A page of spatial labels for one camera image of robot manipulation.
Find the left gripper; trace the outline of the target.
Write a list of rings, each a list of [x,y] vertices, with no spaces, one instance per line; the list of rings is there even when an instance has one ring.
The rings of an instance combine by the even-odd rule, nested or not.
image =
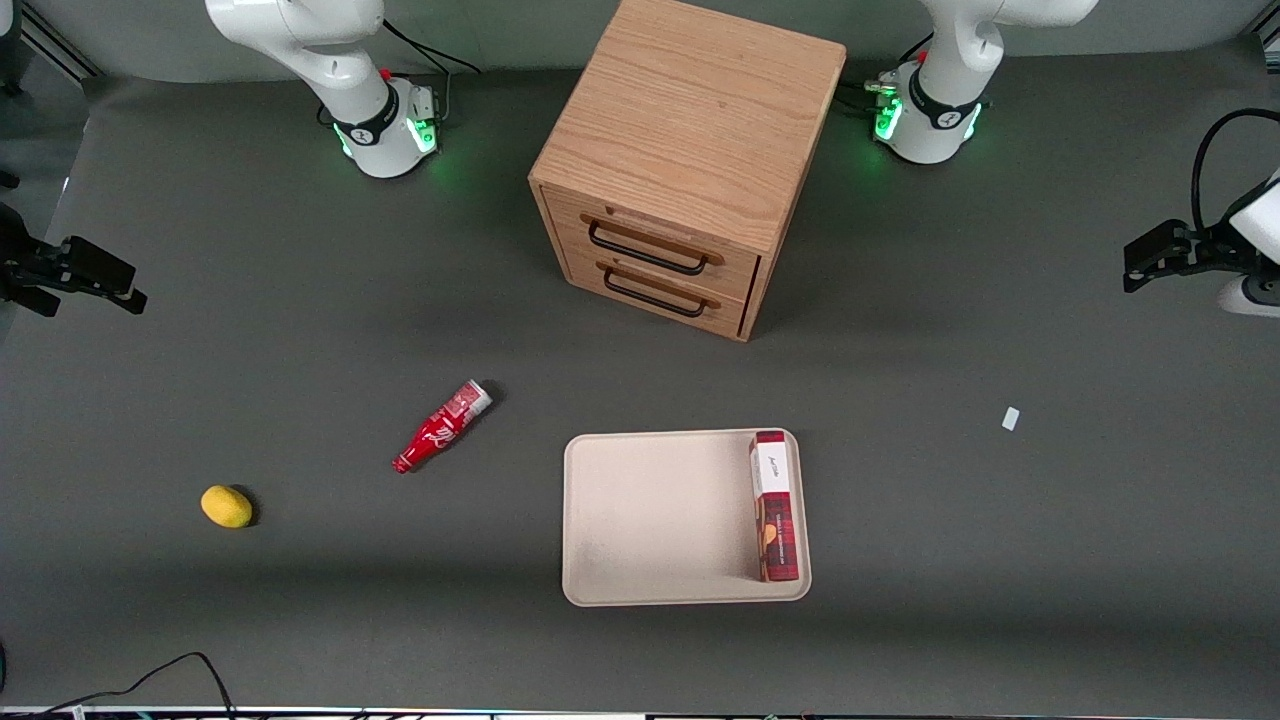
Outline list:
[[[1165,220],[1140,237],[1140,251],[1124,251],[1123,290],[1135,293],[1151,281],[1184,275],[1190,266],[1190,227]],[[1240,196],[1199,233],[1196,265],[1247,275],[1276,275],[1279,268],[1279,173]]]

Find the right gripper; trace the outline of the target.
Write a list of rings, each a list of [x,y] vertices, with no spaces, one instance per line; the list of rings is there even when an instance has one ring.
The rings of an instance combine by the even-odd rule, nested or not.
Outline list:
[[[63,245],[37,240],[18,211],[1,205],[1,301],[41,316],[55,316],[61,300],[38,286],[19,284],[14,272],[31,263],[54,263],[60,256],[65,292],[105,299],[133,315],[145,311],[148,299],[134,286],[133,265],[82,237],[68,237]]]

